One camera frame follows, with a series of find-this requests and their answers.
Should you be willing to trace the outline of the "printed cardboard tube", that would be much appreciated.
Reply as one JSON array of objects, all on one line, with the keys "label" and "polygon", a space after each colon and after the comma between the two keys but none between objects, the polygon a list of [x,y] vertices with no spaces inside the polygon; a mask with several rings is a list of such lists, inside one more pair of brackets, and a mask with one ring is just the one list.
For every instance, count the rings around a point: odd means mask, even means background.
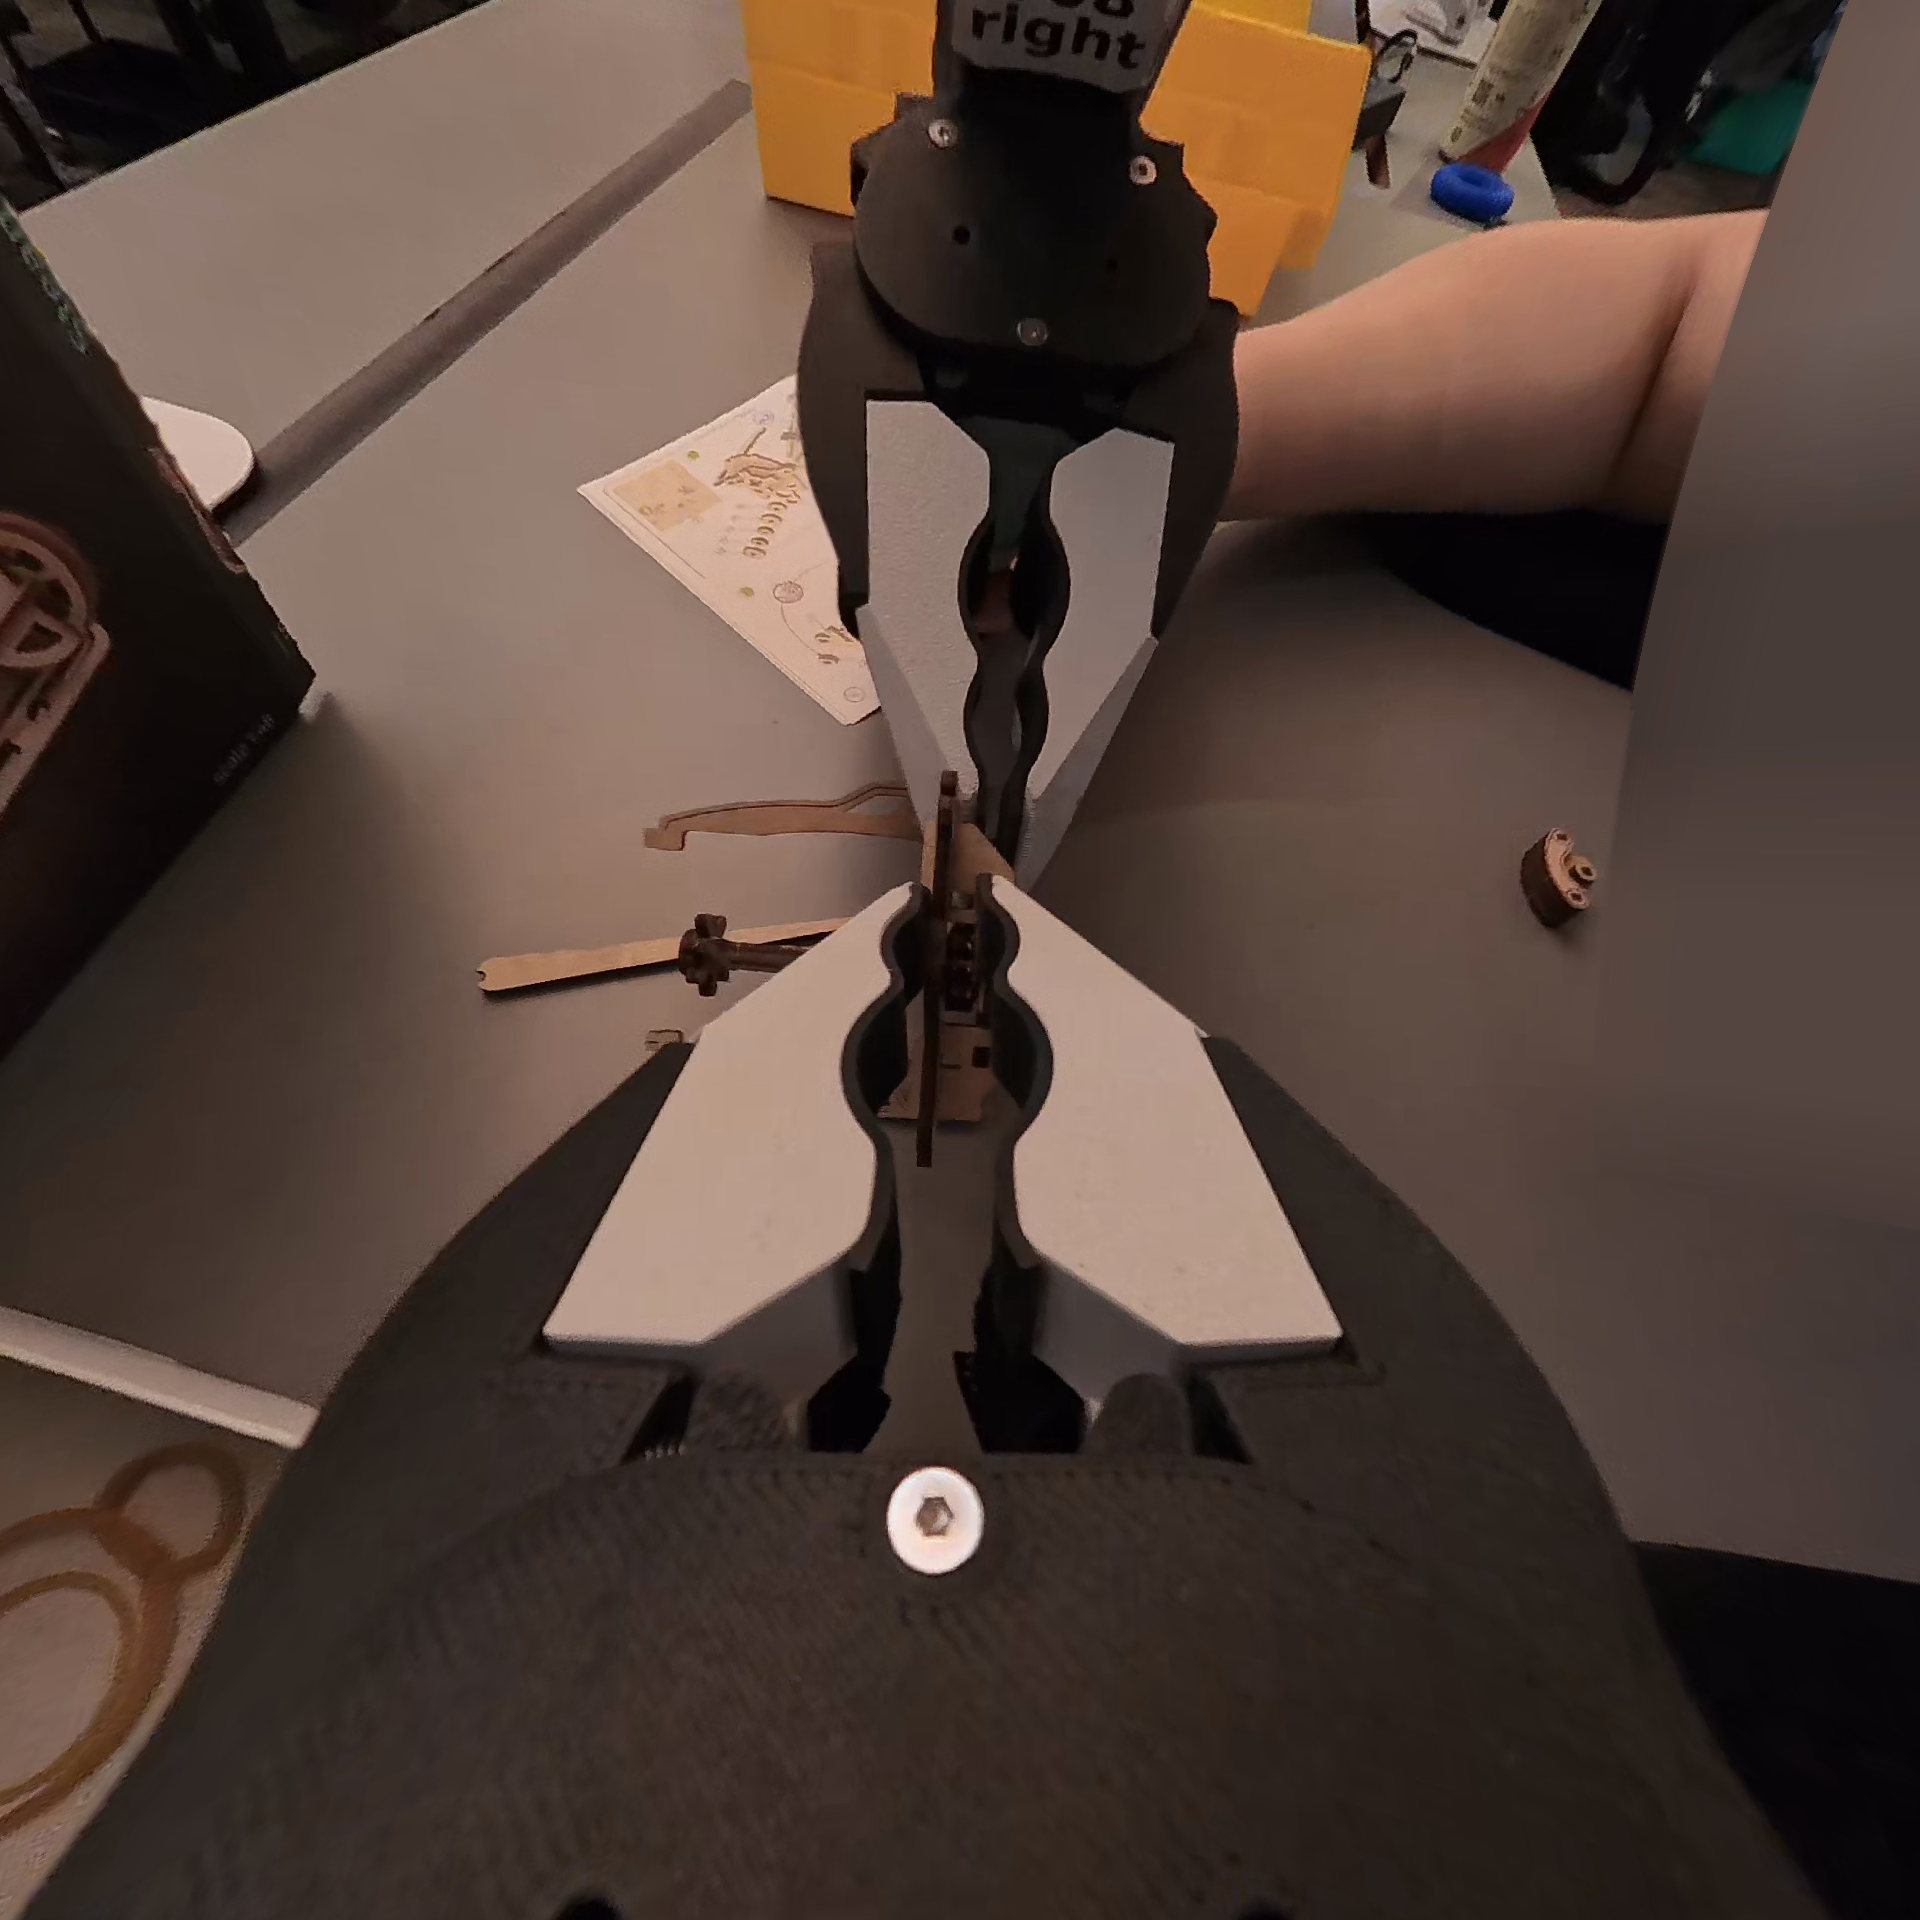
[{"label": "printed cardboard tube", "polygon": [[1596,2],[1506,2],[1473,71],[1455,125],[1440,143],[1444,162],[1505,173],[1567,71]]}]

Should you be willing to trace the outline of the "person's right forearm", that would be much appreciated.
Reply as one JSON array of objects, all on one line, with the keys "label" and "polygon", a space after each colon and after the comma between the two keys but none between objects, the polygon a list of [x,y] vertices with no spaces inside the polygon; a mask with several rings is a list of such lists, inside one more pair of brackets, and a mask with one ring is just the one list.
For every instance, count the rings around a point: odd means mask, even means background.
[{"label": "person's right forearm", "polygon": [[1668,521],[1768,217],[1486,231],[1246,329],[1222,520]]}]

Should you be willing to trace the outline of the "printed instruction sheet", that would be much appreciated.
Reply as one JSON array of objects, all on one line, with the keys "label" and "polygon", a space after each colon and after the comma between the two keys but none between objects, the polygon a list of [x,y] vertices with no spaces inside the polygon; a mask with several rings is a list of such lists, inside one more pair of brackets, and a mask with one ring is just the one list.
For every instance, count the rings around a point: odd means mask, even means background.
[{"label": "printed instruction sheet", "polygon": [[881,712],[842,618],[794,375],[578,495],[839,724]]}]

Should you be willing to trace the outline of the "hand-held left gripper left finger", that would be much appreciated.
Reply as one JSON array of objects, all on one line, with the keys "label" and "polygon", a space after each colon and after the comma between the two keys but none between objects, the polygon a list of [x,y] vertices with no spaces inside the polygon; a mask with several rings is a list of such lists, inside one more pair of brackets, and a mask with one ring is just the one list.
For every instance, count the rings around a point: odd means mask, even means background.
[{"label": "hand-held left gripper left finger", "polygon": [[552,1349],[739,1377],[855,1356],[849,1271],[886,1204],[849,1044],[899,1011],[887,941],[919,903],[899,885],[705,1027],[544,1321]]}]

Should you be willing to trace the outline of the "flat wooden stick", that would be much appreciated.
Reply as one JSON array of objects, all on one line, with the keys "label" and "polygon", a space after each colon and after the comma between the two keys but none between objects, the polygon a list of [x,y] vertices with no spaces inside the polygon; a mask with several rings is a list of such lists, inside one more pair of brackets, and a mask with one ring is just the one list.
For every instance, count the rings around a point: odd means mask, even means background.
[{"label": "flat wooden stick", "polygon": [[498,955],[482,963],[475,972],[480,993],[511,994],[559,988],[594,977],[622,977],[648,970],[680,972],[682,935],[663,935],[628,945],[598,947],[598,948],[562,948],[562,951],[529,951]]}]

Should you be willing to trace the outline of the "white cardboard box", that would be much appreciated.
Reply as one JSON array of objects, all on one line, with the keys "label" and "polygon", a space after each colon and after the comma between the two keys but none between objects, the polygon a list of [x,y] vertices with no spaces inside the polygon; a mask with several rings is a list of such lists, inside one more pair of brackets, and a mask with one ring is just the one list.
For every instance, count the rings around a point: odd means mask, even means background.
[{"label": "white cardboard box", "polygon": [[[84,1505],[135,1457],[178,1443],[227,1449],[248,1479],[248,1527],[227,1568],[199,1580],[184,1604],[184,1635],[160,1695],[129,1748],[56,1812],[2,1836],[2,1915],[22,1915],[73,1839],[102,1810],[138,1748],[180,1690],[233,1565],[283,1461],[306,1437],[312,1405],[222,1380],[104,1335],[2,1309],[2,1530],[48,1509]],[[196,1546],[214,1499],[188,1472],[155,1476],[135,1514],[176,1548]],[[95,1563],[83,1548],[40,1548],[4,1580]],[[113,1657],[113,1626],[89,1600],[44,1600],[2,1618],[2,1788],[51,1760],[89,1715]]]}]

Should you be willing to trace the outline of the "black model kit box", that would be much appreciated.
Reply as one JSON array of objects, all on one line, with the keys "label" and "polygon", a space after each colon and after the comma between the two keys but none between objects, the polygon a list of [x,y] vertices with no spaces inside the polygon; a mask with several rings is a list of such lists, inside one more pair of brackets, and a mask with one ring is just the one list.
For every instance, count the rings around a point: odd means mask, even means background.
[{"label": "black model kit box", "polygon": [[2,1049],[294,728],[313,668],[2,210]]}]

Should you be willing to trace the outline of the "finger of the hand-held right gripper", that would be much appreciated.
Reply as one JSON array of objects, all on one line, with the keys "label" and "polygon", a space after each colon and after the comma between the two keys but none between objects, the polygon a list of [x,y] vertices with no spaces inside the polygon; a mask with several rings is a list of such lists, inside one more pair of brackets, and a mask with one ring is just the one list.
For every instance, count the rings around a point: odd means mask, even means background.
[{"label": "finger of the hand-held right gripper", "polygon": [[970,562],[993,528],[993,463],[932,400],[866,402],[868,596],[862,651],[916,813],[929,824],[944,773],[993,828],[988,777],[970,745],[978,656]]},{"label": "finger of the hand-held right gripper", "polygon": [[1156,651],[1153,634],[1172,447],[1114,431],[1065,455],[1049,521],[1068,569],[1064,627],[1040,664],[1047,724],[1027,777],[1025,885],[1065,839]]}]

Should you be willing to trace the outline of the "pile of rubber bands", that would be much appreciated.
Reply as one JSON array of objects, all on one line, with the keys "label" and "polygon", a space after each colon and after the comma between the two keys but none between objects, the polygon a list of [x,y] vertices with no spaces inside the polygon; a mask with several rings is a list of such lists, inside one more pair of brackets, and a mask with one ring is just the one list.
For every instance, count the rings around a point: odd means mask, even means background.
[{"label": "pile of rubber bands", "polygon": [[[211,1524],[190,1548],[168,1543],[135,1512],[135,1499],[148,1484],[170,1472],[206,1482],[214,1499]],[[227,1568],[248,1520],[249,1489],[240,1464],[211,1443],[178,1443],[135,1457],[84,1505],[4,1524],[4,1563],[40,1548],[83,1548],[95,1555],[95,1563],[4,1580],[2,1618],[44,1600],[89,1600],[113,1626],[108,1675],[95,1690],[79,1732],[38,1770],[4,1780],[4,1839],[56,1812],[129,1748],[180,1648],[188,1591],[214,1570]]]}]

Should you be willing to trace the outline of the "long wooden lever part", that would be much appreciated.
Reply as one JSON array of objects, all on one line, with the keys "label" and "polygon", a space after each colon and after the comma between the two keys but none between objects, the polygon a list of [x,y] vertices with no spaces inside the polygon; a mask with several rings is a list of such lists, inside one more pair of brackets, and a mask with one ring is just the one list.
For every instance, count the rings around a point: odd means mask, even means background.
[{"label": "long wooden lever part", "polygon": [[665,813],[646,828],[649,851],[682,853],[695,835],[850,835],[919,843],[921,818],[903,785],[865,785],[838,801],[734,801]]}]

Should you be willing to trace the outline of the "small wooden gear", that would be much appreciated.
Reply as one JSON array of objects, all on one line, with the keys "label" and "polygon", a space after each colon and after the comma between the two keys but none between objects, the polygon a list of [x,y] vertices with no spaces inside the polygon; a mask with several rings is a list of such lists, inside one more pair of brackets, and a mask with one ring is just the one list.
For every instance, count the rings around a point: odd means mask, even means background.
[{"label": "small wooden gear", "polygon": [[777,973],[839,931],[839,921],[799,921],[729,931],[719,915],[699,915],[680,940],[680,972],[703,997],[716,997],[736,973]]}]

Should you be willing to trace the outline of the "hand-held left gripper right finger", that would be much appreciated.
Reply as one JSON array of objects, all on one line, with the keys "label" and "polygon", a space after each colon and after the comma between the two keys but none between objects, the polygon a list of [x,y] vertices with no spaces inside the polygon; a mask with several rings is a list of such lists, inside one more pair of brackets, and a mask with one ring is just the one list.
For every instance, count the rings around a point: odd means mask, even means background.
[{"label": "hand-held left gripper right finger", "polygon": [[1343,1339],[1203,1029],[1010,880],[978,896],[994,1069],[1015,1101],[996,1232],[1012,1341],[1102,1403],[1131,1377]]}]

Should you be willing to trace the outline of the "yellow plastic bin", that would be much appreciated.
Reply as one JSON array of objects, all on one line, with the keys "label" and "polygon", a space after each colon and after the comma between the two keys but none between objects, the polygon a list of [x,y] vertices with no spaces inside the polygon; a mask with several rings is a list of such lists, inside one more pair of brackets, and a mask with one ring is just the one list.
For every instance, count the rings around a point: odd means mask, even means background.
[{"label": "yellow plastic bin", "polygon": [[[932,2],[745,2],[766,197],[850,216],[850,151],[902,93],[930,93]],[[1186,9],[1143,129],[1184,148],[1212,207],[1212,295],[1252,315],[1313,265],[1337,210],[1371,55],[1308,33],[1308,5]]]}]

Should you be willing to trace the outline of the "curved wooden part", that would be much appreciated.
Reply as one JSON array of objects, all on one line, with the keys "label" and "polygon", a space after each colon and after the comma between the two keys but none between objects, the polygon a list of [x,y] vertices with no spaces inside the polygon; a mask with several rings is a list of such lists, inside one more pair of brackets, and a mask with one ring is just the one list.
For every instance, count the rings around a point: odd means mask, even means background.
[{"label": "curved wooden part", "polygon": [[1520,858],[1529,915],[1550,931],[1569,928],[1593,906],[1599,868],[1569,829],[1547,829]]}]

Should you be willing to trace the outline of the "white rounded base plate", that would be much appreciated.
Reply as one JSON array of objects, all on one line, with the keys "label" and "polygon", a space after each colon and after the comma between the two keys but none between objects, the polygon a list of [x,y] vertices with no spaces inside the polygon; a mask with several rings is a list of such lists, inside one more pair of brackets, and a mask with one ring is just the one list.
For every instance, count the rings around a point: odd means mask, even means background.
[{"label": "white rounded base plate", "polygon": [[201,507],[222,515],[255,484],[257,450],[236,426],[148,395],[139,405]]}]

